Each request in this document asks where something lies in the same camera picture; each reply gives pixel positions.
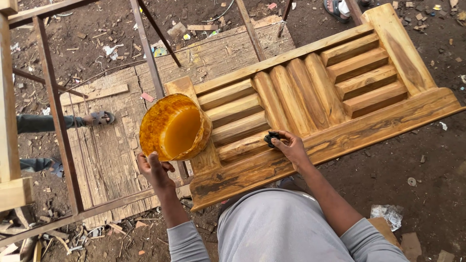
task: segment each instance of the dirt ground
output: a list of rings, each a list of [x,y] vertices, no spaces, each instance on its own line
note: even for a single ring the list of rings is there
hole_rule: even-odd
[[[333,19],[323,9],[322,0],[301,0],[296,3],[297,7],[290,11],[287,23],[296,47],[354,27],[354,22],[343,25]],[[388,1],[375,1],[372,7],[385,3]],[[20,10],[46,4],[50,2],[48,0],[22,0]],[[206,35],[198,33],[188,41],[182,40],[181,36],[173,39],[166,33],[172,27],[172,21],[181,21],[184,25],[205,24],[203,20],[216,17],[226,9],[226,7],[221,7],[220,2],[216,0],[160,0],[148,1],[146,4],[174,49],[204,39]],[[284,10],[285,1],[277,2],[278,7],[273,10],[266,7],[266,4],[270,2],[261,0],[245,0],[245,4],[250,15],[255,15],[254,18],[258,20],[277,14],[280,8]],[[415,5],[430,8],[434,4],[440,4],[445,11],[450,11],[448,1],[415,1]],[[405,10],[404,1],[400,1],[399,5],[403,6],[402,10]],[[463,2],[459,5],[459,8],[466,8],[461,6],[464,5]],[[187,10],[186,19],[182,17],[183,10]],[[410,8],[406,10],[405,15],[415,21],[414,16],[418,13]],[[50,18],[46,27],[53,52],[57,82],[66,83],[75,74],[82,80],[88,79],[103,69],[142,59],[141,56],[136,59],[127,56],[125,60],[108,62],[104,57],[102,47],[96,48],[96,38],[92,38],[104,33],[104,31],[99,32],[98,29],[107,29],[107,34],[99,37],[104,45],[111,47],[114,45],[108,39],[108,36],[111,36],[114,40],[118,40],[116,44],[124,44],[124,47],[118,50],[119,55],[123,55],[124,52],[136,55],[138,51],[130,50],[130,47],[132,43],[137,45],[141,43],[138,32],[133,30],[135,22],[129,1],[99,1],[75,9],[69,16],[57,16],[57,18]],[[227,24],[224,30],[242,24],[236,4],[233,4],[226,13],[225,21],[231,21],[231,23]],[[156,43],[159,38],[149,27],[147,20],[145,23],[150,42]],[[466,84],[462,83],[459,75],[466,74],[466,28],[461,27],[449,15],[445,19],[439,18],[438,14],[434,17],[429,16],[425,24],[428,27],[423,34],[413,29],[416,24],[405,28],[428,65],[437,85],[452,89],[463,103],[466,91],[460,88],[466,87]],[[78,32],[88,36],[81,39],[77,36]],[[12,55],[14,66],[41,76],[34,31],[14,29],[10,33],[11,44],[19,43],[21,49]],[[449,39],[453,39],[452,45],[449,44]],[[79,48],[79,50],[66,50],[68,48]],[[463,61],[457,62],[455,60],[457,57]],[[41,114],[41,110],[47,108],[48,98],[45,88],[20,77],[16,77],[15,83],[18,113],[22,107],[24,107],[22,113],[27,114]],[[25,83],[26,88],[20,90],[19,83]],[[75,84],[75,81],[71,79],[69,86],[70,84]],[[27,100],[24,102],[25,99],[32,99],[32,102],[29,103]],[[374,204],[404,207],[402,227],[395,232],[395,235],[401,241],[401,234],[417,232],[423,250],[418,262],[428,262],[431,261],[430,259],[436,261],[441,249],[455,254],[454,261],[460,261],[460,257],[466,250],[466,235],[464,234],[466,231],[465,118],[466,114],[460,113],[441,120],[448,126],[446,131],[442,129],[439,122],[436,122],[420,128],[417,134],[406,133],[321,165],[319,168],[333,187],[363,216],[370,216],[370,207]],[[22,158],[60,158],[53,132],[21,134],[19,135],[19,147]],[[422,155],[426,156],[426,162],[421,164]],[[47,200],[52,200],[51,209],[57,211],[59,216],[70,211],[64,179],[51,175],[49,172],[24,172],[23,175],[33,176],[34,181],[38,182],[38,185],[34,186],[37,202],[33,205],[37,217],[47,215]],[[407,184],[409,177],[418,180],[416,187]],[[50,188],[51,192],[46,192],[46,188]],[[216,226],[217,213],[218,206],[214,206],[205,209],[203,214],[189,214],[200,226],[206,224]],[[156,216],[155,211],[144,215],[149,218]],[[163,219],[144,222],[148,224],[147,227],[132,230],[134,221],[130,220],[130,225],[123,221],[120,224],[123,230],[130,231],[126,238],[122,234],[112,233],[90,241],[86,246],[85,260],[169,261],[168,246],[163,242],[168,241]],[[75,228],[76,225],[70,225],[68,230],[74,232]],[[212,260],[215,261],[216,233],[201,233],[201,236],[206,242]],[[140,250],[144,250],[145,254],[138,255]],[[44,261],[77,261],[83,254],[84,251],[78,251],[66,256],[64,247],[58,241],[54,241],[45,254]]]

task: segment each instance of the hand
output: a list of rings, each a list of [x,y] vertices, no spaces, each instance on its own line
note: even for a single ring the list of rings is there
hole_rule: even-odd
[[[295,171],[301,173],[299,168],[305,164],[311,164],[309,160],[309,156],[304,149],[304,144],[302,143],[302,139],[294,135],[288,131],[272,131],[277,132],[280,135],[280,138],[286,139],[286,141],[281,142],[276,138],[272,138],[272,144],[274,144],[275,148],[279,149],[280,151],[285,154],[288,160],[291,161],[293,164],[293,168]]]
[[[148,160],[149,162],[147,162],[142,152],[137,155],[139,172],[152,185],[155,194],[159,195],[167,191],[175,191],[175,182],[167,174],[167,171],[175,172],[175,168],[168,162],[161,163],[158,160],[158,153],[155,151],[149,155]]]

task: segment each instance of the gray long-sleeve shirt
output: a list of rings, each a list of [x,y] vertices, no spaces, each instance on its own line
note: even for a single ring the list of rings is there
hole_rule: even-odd
[[[210,261],[192,221],[167,230],[172,261]],[[242,197],[220,217],[220,261],[408,261],[367,219],[340,238],[317,201],[267,188]]]

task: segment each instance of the gray pants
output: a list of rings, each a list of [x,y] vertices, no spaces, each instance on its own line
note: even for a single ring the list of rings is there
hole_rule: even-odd
[[[81,117],[64,116],[66,128],[82,127],[86,124]],[[18,134],[21,133],[38,133],[55,131],[54,119],[52,116],[36,116],[36,115],[18,115],[16,116],[16,125]],[[48,169],[52,160],[49,158],[41,159],[20,159],[21,170],[29,172],[38,172]]]

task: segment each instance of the person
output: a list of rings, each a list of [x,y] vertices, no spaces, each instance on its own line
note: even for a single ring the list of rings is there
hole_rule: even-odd
[[[301,138],[275,132],[284,141],[273,138],[273,145],[291,161],[314,196],[302,190],[262,188],[229,199],[218,223],[220,261],[408,261],[313,166]],[[159,162],[157,152],[147,159],[140,153],[137,162],[160,199],[171,261],[209,261],[167,175],[173,166]]]
[[[93,112],[85,117],[64,116],[66,128],[111,124],[115,116],[107,111]],[[16,116],[18,135],[22,133],[38,133],[55,131],[54,119],[51,115],[37,116],[20,114]],[[20,159],[21,170],[38,172],[49,169],[51,174],[63,176],[63,164],[55,158]]]
[[[361,0],[361,6],[368,7],[371,0]],[[346,5],[346,0],[324,0],[323,6],[325,10],[333,17],[337,18],[343,24],[350,21],[350,9]]]

